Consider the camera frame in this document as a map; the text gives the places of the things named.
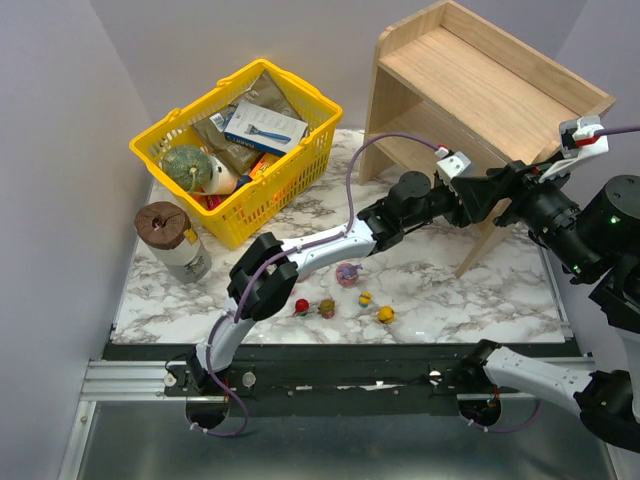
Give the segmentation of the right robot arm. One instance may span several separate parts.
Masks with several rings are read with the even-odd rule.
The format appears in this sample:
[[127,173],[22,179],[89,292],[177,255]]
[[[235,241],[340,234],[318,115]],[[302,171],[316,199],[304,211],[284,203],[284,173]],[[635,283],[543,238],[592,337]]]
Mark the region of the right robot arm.
[[529,393],[577,416],[600,440],[639,449],[639,178],[608,180],[585,209],[561,190],[563,177],[545,180],[514,162],[485,177],[452,184],[472,221],[510,199],[497,226],[521,222],[552,252],[574,285],[593,286],[589,298],[623,341],[627,370],[570,370],[483,339],[459,363],[455,379],[468,387],[493,385]]

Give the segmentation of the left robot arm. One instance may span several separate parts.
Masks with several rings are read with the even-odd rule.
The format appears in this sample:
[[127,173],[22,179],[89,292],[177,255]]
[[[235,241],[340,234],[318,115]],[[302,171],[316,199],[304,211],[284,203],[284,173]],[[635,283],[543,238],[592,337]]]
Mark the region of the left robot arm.
[[228,303],[189,366],[204,387],[224,383],[226,370],[249,331],[286,305],[297,280],[344,260],[365,258],[400,243],[413,230],[447,216],[459,226],[483,221],[494,206],[518,188],[508,167],[485,176],[431,183],[423,173],[403,174],[388,194],[346,224],[306,237],[279,240],[260,235],[229,273]]

